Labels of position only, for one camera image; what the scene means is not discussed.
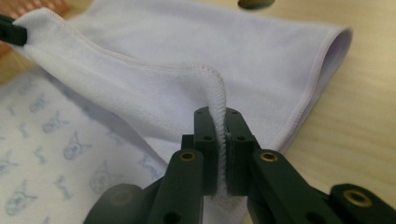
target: white cloth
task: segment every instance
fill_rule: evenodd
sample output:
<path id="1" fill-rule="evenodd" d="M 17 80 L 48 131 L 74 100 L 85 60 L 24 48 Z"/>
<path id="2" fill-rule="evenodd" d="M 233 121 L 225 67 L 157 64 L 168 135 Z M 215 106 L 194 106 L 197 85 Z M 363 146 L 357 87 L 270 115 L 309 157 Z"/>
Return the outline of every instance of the white cloth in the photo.
<path id="1" fill-rule="evenodd" d="M 16 49 L 50 75 L 1 90 L 1 223 L 79 223 L 108 187 L 147 186 L 193 133 L 194 110 L 209 105 L 223 139 L 226 95 L 262 147 L 286 150 L 351 40 L 345 27 L 183 0 L 96 0 L 70 22 L 40 9 L 15 24 L 28 30 Z M 220 157 L 205 223 L 239 223 Z"/>

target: light wood surface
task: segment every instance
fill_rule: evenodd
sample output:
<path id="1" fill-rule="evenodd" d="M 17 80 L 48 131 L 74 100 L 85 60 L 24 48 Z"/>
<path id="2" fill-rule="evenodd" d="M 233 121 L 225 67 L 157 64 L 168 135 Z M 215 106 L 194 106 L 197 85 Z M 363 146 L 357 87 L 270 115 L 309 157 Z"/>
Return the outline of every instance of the light wood surface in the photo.
<path id="1" fill-rule="evenodd" d="M 236 0 L 203 0 L 237 8 Z M 70 0 L 78 14 L 91 0 Z M 396 1 L 276 0 L 251 13 L 326 21 L 354 31 L 351 49 L 286 157 L 308 183 L 363 186 L 396 207 Z M 0 59 L 0 84 L 33 66 L 15 52 Z M 251 223 L 248 217 L 243 223 Z"/>

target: orange object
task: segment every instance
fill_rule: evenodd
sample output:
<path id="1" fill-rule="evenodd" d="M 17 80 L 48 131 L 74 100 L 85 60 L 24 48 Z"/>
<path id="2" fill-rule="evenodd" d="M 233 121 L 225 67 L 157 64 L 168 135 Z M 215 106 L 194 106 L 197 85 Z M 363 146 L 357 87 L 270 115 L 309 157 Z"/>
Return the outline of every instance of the orange object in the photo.
<path id="1" fill-rule="evenodd" d="M 66 0 L 1 0 L 0 14 L 17 19 L 26 12 L 47 7 L 61 15 L 68 9 Z M 0 41 L 0 57 L 10 50 L 8 44 Z"/>

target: wooden table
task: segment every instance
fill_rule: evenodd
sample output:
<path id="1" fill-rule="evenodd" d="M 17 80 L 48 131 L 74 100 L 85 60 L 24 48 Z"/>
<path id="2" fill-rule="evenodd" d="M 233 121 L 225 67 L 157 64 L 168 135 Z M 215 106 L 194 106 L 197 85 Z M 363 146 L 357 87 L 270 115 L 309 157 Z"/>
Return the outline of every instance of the wooden table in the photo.
<path id="1" fill-rule="evenodd" d="M 203 0 L 237 9 L 236 0 Z M 71 17 L 91 0 L 70 0 Z M 346 59 L 297 134 L 287 158 L 310 185 L 363 186 L 396 207 L 396 1 L 276 0 L 252 13 L 327 21 L 354 30 Z M 33 66 L 0 59 L 0 84 Z M 248 217 L 243 223 L 251 223 Z"/>

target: folded cloth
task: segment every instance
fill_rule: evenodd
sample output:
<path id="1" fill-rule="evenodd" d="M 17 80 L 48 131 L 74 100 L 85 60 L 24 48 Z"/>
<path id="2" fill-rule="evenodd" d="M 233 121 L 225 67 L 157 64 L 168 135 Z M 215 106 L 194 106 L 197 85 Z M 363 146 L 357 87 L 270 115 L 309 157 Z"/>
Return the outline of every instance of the folded cloth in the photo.
<path id="1" fill-rule="evenodd" d="M 351 40 L 345 27 L 183 0 L 96 0 L 70 22 L 39 9 L 15 24 L 28 31 L 16 49 L 46 72 L 2 90 L 5 223 L 81 222 L 105 189 L 145 187 L 206 105 L 220 161 L 204 222 L 239 223 L 244 200 L 224 184 L 226 95 L 262 147 L 285 151 Z"/>

